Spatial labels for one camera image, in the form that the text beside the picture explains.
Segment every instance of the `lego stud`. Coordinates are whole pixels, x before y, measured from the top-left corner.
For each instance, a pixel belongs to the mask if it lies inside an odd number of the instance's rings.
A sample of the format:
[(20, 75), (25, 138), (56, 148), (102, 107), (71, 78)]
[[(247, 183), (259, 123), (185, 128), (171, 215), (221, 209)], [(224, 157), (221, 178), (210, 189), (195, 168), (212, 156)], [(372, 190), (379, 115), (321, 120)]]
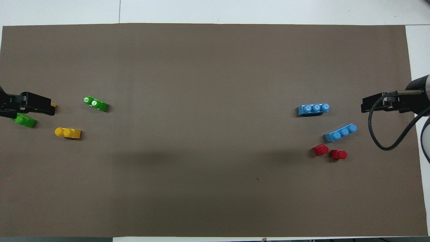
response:
[(314, 110), (314, 112), (318, 112), (321, 109), (321, 106), (318, 104), (315, 104), (312, 109)]
[(88, 97), (84, 97), (83, 102), (86, 104), (90, 104), (92, 100), (90, 100)]
[(317, 145), (312, 148), (316, 155), (323, 155), (327, 154), (329, 152), (329, 148), (325, 146), (324, 144)]
[(54, 133), (56, 136), (63, 136), (63, 131), (64, 131), (63, 128), (58, 127), (55, 129)]
[(339, 133), (339, 132), (334, 132), (333, 133), (333, 139), (335, 139), (335, 140), (338, 140), (338, 139), (340, 139), (342, 136), (341, 136), (341, 133)]
[(310, 105), (306, 105), (304, 108), (303, 108), (303, 111), (305, 111), (305, 112), (310, 112), (312, 110), (312, 107), (310, 106)]
[(351, 125), (348, 127), (348, 129), (349, 129), (349, 131), (351, 131), (351, 133), (353, 133), (353, 132), (357, 131), (357, 126), (355, 126), (354, 124), (351, 124)]
[(333, 159), (336, 160), (344, 160), (347, 157), (347, 153), (344, 150), (334, 149), (330, 152), (330, 155)]
[(91, 106), (97, 108), (98, 107), (98, 102), (96, 100), (91, 102)]
[(330, 105), (329, 105), (328, 103), (324, 103), (324, 104), (322, 104), (322, 105), (321, 105), (321, 109), (322, 109), (324, 112), (328, 112), (328, 111), (329, 111), (329, 109), (330, 109)]
[(348, 129), (341, 129), (341, 134), (342, 134), (342, 136), (346, 136), (349, 134), (349, 130)]
[(71, 135), (72, 135), (72, 130), (70, 130), (70, 129), (65, 129), (65, 130), (63, 131), (63, 135), (64, 135), (65, 137), (71, 136)]
[(18, 117), (16, 117), (15, 122), (17, 124), (22, 124), (22, 123), (24, 123), (24, 118), (21, 116), (18, 116)]

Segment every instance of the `blue 1x3 brick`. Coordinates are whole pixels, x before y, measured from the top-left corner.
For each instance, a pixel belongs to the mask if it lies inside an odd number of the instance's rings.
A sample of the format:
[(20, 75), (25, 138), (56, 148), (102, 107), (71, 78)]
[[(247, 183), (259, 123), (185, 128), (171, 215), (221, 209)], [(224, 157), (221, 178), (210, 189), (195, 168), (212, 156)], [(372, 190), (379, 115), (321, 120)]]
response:
[(348, 124), (347, 126), (344, 126), (333, 132), (326, 133), (325, 137), (327, 141), (334, 142), (342, 137), (349, 135), (350, 133), (354, 133), (355, 131), (357, 131), (357, 126), (355, 126), (355, 124)]
[(317, 116), (330, 110), (328, 103), (306, 104), (298, 108), (298, 114), (301, 116)]

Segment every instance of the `brown mat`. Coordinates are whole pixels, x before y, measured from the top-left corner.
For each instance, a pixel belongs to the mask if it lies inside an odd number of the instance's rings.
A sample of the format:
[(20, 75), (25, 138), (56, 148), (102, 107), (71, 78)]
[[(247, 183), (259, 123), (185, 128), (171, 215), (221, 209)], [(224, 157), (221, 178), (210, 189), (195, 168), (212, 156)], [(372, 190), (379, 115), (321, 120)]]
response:
[[(1, 236), (427, 235), (415, 133), (379, 150), (360, 113), (409, 81), (404, 26), (4, 27), (1, 86), (58, 108), (0, 119)], [(412, 117), (377, 112), (377, 137)], [(313, 155), (349, 123), (345, 161)]]

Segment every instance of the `lego brick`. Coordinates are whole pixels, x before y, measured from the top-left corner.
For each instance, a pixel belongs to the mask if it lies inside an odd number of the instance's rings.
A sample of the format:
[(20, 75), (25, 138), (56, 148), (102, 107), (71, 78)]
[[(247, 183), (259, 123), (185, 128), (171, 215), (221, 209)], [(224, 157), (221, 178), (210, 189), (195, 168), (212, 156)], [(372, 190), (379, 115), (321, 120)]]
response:
[(103, 111), (103, 112), (106, 111), (106, 108), (108, 107), (107, 103), (104, 103), (104, 102), (97, 100), (97, 99), (90, 97), (90, 96), (86, 96), (83, 99), (83, 102), (90, 105), (91, 107), (98, 109), (100, 111)]
[(347, 153), (344, 150), (334, 149), (330, 152), (330, 156), (336, 160), (344, 160), (347, 157)]
[(20, 125), (25, 126), (25, 127), (33, 128), (34, 125), (36, 124), (36, 120), (34, 118), (32, 118), (32, 117), (30, 117), (24, 113), (17, 113), (16, 118), (11, 118), (11, 119), (14, 120), (15, 123), (20, 124)]
[(301, 116), (318, 116), (330, 110), (328, 103), (306, 104), (298, 107), (298, 114)]
[(55, 135), (56, 136), (66, 137), (66, 138), (74, 138), (74, 139), (80, 138), (80, 132), (81, 132), (81, 130), (68, 129), (68, 128), (62, 128), (62, 127), (58, 127), (55, 129)]
[(350, 133), (354, 133), (355, 131), (357, 131), (357, 126), (355, 126), (355, 124), (348, 124), (333, 132), (326, 133), (324, 136), (326, 137), (328, 142), (334, 142), (342, 137), (349, 135)]
[(329, 148), (325, 146), (324, 144), (317, 145), (312, 148), (316, 155), (324, 155), (329, 152)]

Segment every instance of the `red cylindrical block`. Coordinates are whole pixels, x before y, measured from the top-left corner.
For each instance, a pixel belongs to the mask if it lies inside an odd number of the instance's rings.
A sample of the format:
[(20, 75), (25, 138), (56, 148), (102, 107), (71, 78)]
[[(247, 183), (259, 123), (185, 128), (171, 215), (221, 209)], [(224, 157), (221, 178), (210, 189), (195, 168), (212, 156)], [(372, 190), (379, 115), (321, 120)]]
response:
[(330, 152), (333, 159), (344, 160), (347, 157), (347, 153), (344, 150), (334, 149)]
[(324, 144), (317, 145), (317, 146), (313, 147), (312, 149), (316, 155), (323, 155), (323, 154), (327, 154), (329, 152), (328, 147)]

